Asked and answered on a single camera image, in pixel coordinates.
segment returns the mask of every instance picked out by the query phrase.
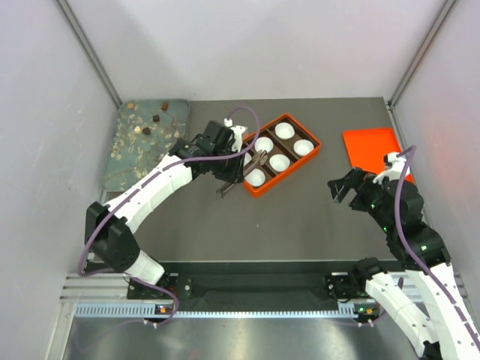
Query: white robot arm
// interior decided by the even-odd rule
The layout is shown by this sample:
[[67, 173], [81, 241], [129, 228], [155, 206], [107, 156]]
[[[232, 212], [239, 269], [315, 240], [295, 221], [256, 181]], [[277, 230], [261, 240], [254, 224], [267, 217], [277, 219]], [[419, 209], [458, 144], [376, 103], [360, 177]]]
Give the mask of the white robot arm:
[[387, 169], [379, 175], [354, 168], [345, 177], [329, 181], [328, 186], [338, 203], [350, 189], [355, 190], [349, 206], [367, 212], [383, 229], [391, 253], [420, 292], [428, 316], [404, 295], [375, 258], [360, 260], [349, 272], [349, 297], [365, 292], [382, 305], [420, 359], [480, 359], [479, 334], [458, 292], [449, 252], [441, 236], [422, 221], [423, 199], [410, 182], [403, 184], [400, 193], [402, 229], [408, 245], [439, 283], [422, 271], [401, 243], [395, 225], [394, 199], [406, 161], [398, 153], [386, 155], [384, 161]]
[[201, 174], [211, 172], [230, 184], [243, 182], [244, 155], [238, 153], [247, 129], [232, 125], [231, 120], [225, 125], [210, 121], [193, 141], [178, 139], [169, 154], [122, 195], [105, 205], [91, 204], [85, 222], [86, 247], [114, 272], [157, 284], [164, 268], [140, 249], [134, 233], [167, 197]]

